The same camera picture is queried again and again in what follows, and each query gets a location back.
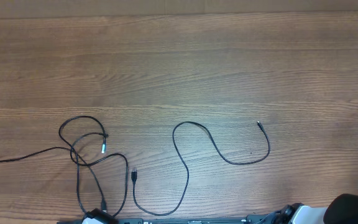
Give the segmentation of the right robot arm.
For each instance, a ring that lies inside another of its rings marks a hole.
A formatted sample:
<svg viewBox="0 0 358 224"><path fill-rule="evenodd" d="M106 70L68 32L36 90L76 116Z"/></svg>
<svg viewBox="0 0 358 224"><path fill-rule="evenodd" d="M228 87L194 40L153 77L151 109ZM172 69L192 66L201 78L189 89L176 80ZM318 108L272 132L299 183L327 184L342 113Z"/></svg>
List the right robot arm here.
<svg viewBox="0 0 358 224"><path fill-rule="evenodd" d="M358 224L358 195L341 194L328 207L294 203L273 219L279 224Z"/></svg>

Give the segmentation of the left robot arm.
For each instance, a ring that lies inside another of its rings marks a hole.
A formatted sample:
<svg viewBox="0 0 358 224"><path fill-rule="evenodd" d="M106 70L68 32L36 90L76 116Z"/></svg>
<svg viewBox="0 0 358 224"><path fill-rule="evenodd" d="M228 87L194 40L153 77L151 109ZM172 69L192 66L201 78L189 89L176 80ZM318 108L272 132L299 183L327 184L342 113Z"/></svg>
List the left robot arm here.
<svg viewBox="0 0 358 224"><path fill-rule="evenodd" d="M82 224L119 224L119 220L103 210L95 208L90 212L86 212Z"/></svg>

